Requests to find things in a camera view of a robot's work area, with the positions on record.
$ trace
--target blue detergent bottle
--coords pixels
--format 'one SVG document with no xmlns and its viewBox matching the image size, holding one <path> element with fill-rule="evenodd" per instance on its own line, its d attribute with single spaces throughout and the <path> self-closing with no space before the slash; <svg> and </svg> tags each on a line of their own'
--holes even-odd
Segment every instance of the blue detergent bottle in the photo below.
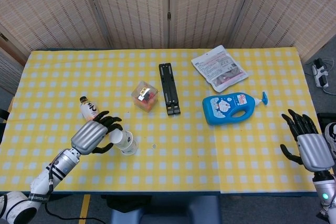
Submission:
<svg viewBox="0 0 336 224">
<path fill-rule="evenodd" d="M 207 97 L 202 102 L 206 122 L 210 125 L 219 125 L 246 120 L 253 114 L 255 106 L 260 102 L 267 105 L 266 93 L 262 94 L 261 100 L 240 92 Z M 245 113 L 242 116 L 234 117 L 240 111 Z"/>
</svg>

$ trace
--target table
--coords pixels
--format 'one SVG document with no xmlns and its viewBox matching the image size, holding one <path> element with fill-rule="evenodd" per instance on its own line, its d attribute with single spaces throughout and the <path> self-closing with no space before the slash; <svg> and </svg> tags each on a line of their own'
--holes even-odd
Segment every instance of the table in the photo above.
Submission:
<svg viewBox="0 0 336 224">
<path fill-rule="evenodd" d="M 255 97 L 265 90 L 267 107 L 240 124 L 206 124 L 202 99 L 214 94 L 191 59 L 208 49 L 34 51 L 24 69 L 0 146 L 3 191 L 29 190 L 29 183 L 85 123 L 79 97 L 123 119 L 139 142 L 133 156 L 117 149 L 82 156 L 56 191 L 313 191 L 311 174 L 282 156 L 295 142 L 280 114 L 287 108 L 315 111 L 294 48 L 231 49 L 250 74 L 224 93 Z M 181 115 L 167 116 L 158 64 L 171 62 Z M 135 107 L 131 92 L 140 80 L 155 86 L 159 103 L 150 113 Z"/>
</svg>

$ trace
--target small white cup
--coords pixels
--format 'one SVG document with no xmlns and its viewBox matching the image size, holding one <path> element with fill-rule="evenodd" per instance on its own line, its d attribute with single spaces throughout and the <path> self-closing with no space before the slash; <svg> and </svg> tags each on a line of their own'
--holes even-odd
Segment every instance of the small white cup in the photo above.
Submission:
<svg viewBox="0 0 336 224">
<path fill-rule="evenodd" d="M 110 142 L 120 149 L 124 155 L 132 155 L 138 149 L 138 143 L 129 131 L 115 129 L 110 133 Z"/>
</svg>

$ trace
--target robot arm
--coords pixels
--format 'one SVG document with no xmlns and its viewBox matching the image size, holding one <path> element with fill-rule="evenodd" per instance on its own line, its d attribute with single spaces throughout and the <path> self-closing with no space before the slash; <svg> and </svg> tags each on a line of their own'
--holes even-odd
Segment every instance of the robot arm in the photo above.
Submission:
<svg viewBox="0 0 336 224">
<path fill-rule="evenodd" d="M 314 173 L 313 183 L 322 205 L 318 217 L 336 224 L 336 177 L 329 172 L 334 160 L 327 143 L 323 136 L 318 134 L 310 117 L 300 116 L 293 110 L 288 112 L 293 119 L 285 114 L 282 114 L 282 117 L 289 125 L 300 156 L 292 155 L 283 144 L 280 148 L 287 159 L 304 165 L 308 171 Z"/>
<path fill-rule="evenodd" d="M 115 129 L 122 130 L 120 118 L 105 116 L 103 111 L 92 121 L 87 122 L 71 139 L 70 149 L 61 151 L 54 160 L 34 179 L 30 185 L 28 198 L 19 191 L 11 191 L 0 197 L 0 218 L 9 224 L 26 224 L 35 216 L 41 204 L 49 200 L 54 188 L 79 163 L 81 155 L 105 153 L 112 146 L 97 147 L 105 135 Z"/>
</svg>

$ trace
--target clear plastic box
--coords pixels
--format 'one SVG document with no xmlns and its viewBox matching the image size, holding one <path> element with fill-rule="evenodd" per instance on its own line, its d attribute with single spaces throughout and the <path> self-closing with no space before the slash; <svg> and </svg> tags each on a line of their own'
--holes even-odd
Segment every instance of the clear plastic box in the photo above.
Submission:
<svg viewBox="0 0 336 224">
<path fill-rule="evenodd" d="M 157 92 L 158 91 L 155 87 L 149 85 L 145 81 L 140 81 L 131 96 L 136 106 L 142 108 L 146 112 L 150 112 L 158 101 Z"/>
</svg>

